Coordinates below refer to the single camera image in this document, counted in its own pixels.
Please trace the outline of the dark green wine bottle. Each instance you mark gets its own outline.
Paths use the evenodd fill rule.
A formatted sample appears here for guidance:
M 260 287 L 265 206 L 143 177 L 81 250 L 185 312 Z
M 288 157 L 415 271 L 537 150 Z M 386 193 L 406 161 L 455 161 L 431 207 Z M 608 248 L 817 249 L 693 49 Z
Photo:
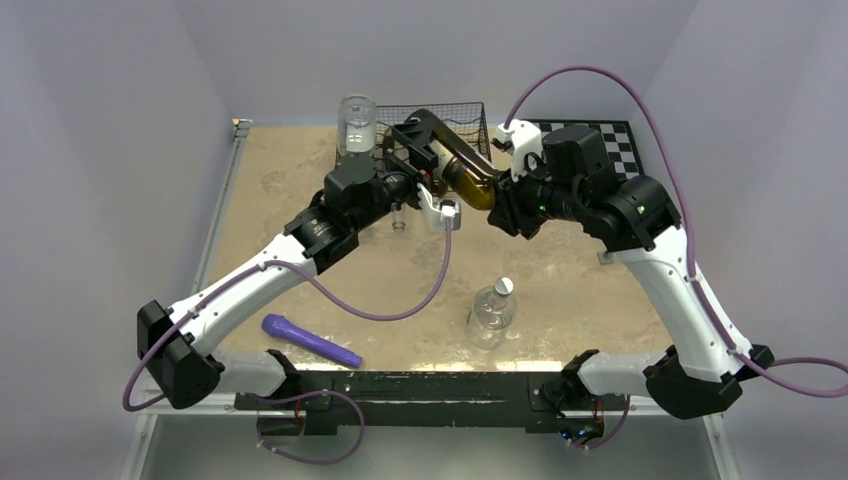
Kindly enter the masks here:
M 443 120 L 427 109 L 414 111 L 405 124 L 422 127 L 425 144 L 436 156 L 432 178 L 437 197 L 456 194 L 469 207 L 489 211 L 495 206 L 495 180 L 500 175 L 490 160 L 468 144 Z

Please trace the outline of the clear bottle white cap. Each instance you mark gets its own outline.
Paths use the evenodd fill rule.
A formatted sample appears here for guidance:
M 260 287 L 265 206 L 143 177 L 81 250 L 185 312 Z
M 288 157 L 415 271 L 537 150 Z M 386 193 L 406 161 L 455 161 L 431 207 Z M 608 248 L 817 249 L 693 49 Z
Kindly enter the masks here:
M 377 106 L 365 95 L 345 97 L 338 108 L 337 160 L 351 155 L 371 155 L 377 144 Z
M 513 293 L 514 282 L 500 277 L 475 294 L 466 320 L 466 334 L 475 346 L 492 350 L 506 339 L 518 310 Z

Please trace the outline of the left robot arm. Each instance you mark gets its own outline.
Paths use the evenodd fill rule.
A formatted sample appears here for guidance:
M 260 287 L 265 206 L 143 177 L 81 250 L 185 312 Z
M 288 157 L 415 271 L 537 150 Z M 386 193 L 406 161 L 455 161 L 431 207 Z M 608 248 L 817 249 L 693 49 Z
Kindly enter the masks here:
M 431 141 L 429 134 L 421 146 L 402 141 L 409 154 L 406 160 L 393 153 L 375 156 L 373 150 L 347 152 L 326 174 L 308 206 L 252 258 L 169 307 L 156 300 L 142 306 L 137 313 L 140 363 L 125 387 L 124 409 L 140 411 L 162 400 L 186 409 L 220 389 L 260 395 L 275 409 L 292 405 L 298 382 L 287 375 L 279 353 L 227 358 L 218 347 L 245 320 L 304 282 L 341 309 L 372 321 L 406 319 L 427 306 L 440 290 L 444 272 L 419 304 L 395 314 L 359 310 L 330 292 L 318 277 L 359 246 L 363 230 L 403 204 L 418 210 L 433 232 L 444 235 L 442 264 L 449 264 L 461 209 L 436 192 L 438 158 Z

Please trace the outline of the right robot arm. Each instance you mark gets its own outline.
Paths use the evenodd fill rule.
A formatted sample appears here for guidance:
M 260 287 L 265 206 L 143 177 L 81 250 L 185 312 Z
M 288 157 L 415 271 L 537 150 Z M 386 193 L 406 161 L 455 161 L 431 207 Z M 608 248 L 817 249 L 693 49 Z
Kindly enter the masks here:
M 514 121 L 498 127 L 493 144 L 512 161 L 496 177 L 489 224 L 531 239 L 549 220 L 579 223 L 628 268 L 672 340 L 656 353 L 576 356 L 554 386 L 569 404 L 642 396 L 678 419 L 698 418 L 726 411 L 742 383 L 771 366 L 771 350 L 735 329 L 687 259 L 688 236 L 665 187 L 645 175 L 622 178 L 602 132 L 569 125 L 545 133 Z

